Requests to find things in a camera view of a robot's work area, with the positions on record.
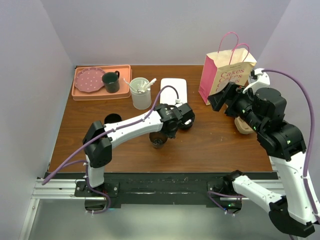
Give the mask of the dark brown coffee cup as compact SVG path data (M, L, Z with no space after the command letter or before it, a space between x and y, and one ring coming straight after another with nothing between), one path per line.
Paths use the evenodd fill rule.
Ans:
M161 149L167 142L168 137L162 132L151 132L149 134L149 140L154 148Z

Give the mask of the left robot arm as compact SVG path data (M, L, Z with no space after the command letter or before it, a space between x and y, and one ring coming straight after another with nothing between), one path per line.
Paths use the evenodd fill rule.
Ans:
M159 104L144 114L116 123L95 121L82 141L88 161L86 191L92 196L103 192L105 166L120 144L150 133L174 139L179 129L190 128L194 121L195 114L188 103Z

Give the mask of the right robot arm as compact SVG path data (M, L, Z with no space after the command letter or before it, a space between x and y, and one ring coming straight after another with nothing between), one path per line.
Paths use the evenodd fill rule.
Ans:
M286 99L274 88L245 90L234 82L207 99L214 111L227 105L228 117L240 117L253 129L280 175L285 194L271 192L239 170L223 178L223 192L250 199L268 213L273 225L284 234L301 238L313 234L314 226L320 222L304 185L307 148L299 128L284 120Z

